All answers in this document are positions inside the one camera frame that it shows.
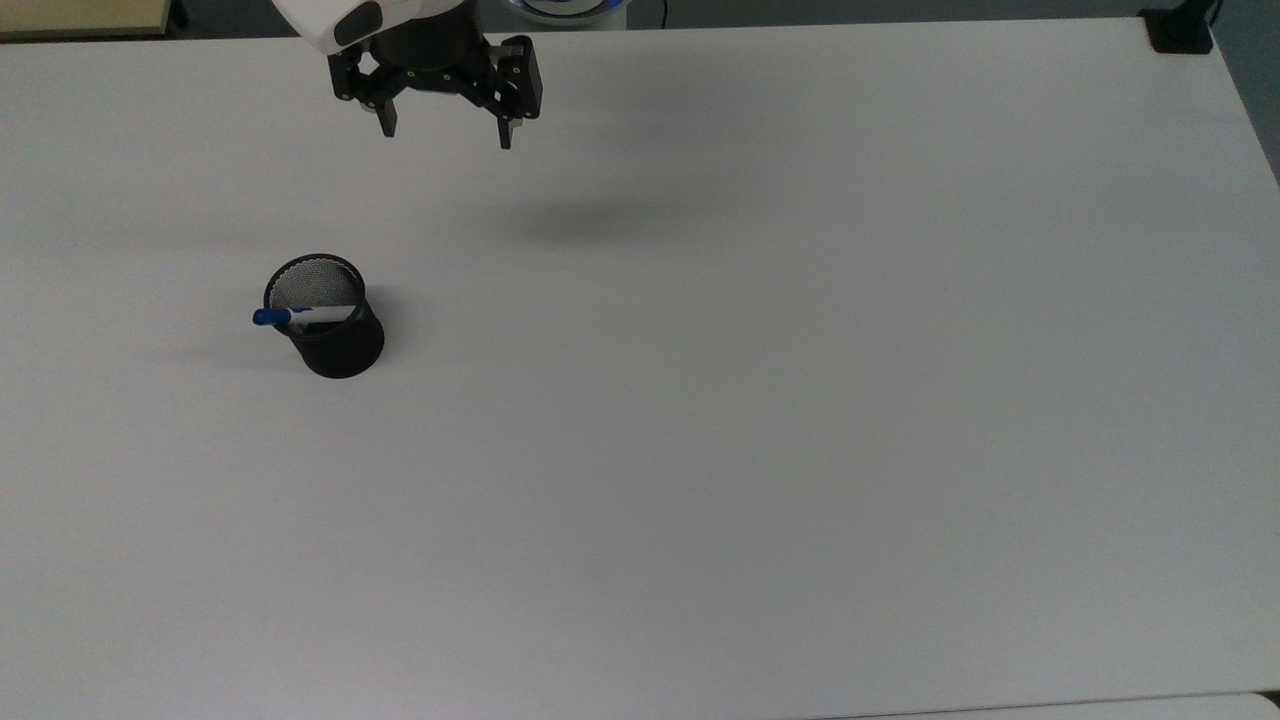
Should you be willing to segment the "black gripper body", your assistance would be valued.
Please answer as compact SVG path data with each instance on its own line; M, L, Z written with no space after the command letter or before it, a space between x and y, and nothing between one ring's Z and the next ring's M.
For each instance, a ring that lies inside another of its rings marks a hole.
M488 41L476 18L417 18L372 36L375 60L381 67L413 72L425 83L444 76L485 88L492 74Z

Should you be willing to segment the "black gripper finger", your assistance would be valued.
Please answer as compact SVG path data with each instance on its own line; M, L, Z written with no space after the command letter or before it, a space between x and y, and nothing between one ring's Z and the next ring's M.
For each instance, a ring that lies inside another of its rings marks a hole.
M334 96L342 102L355 102L372 113L381 133L396 136L398 114L396 97L403 91L403 69L374 59L370 72L362 69L364 46L352 46L328 56L328 70Z
M495 118L500 149L511 150L515 131L541 115L543 82L532 38L517 35L483 44L481 69L472 82L474 102Z

